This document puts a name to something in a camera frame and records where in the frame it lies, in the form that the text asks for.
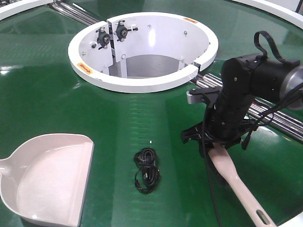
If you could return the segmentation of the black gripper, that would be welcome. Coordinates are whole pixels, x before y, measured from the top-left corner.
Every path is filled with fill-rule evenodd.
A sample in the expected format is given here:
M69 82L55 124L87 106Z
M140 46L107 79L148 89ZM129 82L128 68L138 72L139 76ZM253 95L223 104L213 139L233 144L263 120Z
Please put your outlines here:
M204 157L214 143L230 148L241 142L241 136L249 131L249 120L242 119L239 123L222 122L214 117L207 117L189 129L181 132L181 140L187 143L195 140L199 144L199 153Z

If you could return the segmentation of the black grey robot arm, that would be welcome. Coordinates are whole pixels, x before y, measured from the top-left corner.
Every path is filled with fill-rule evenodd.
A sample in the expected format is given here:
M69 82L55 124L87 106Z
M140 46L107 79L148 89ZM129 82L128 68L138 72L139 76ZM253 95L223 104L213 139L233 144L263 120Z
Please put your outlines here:
M202 122L181 132L183 143L196 140L205 153L211 143L227 148L240 143L246 149L251 134L260 122L275 112L303 108L303 67L299 60L282 63L258 54L227 60L221 71L222 86L189 90L190 104L205 103ZM251 104L259 97L274 106L261 112L259 118L246 120Z

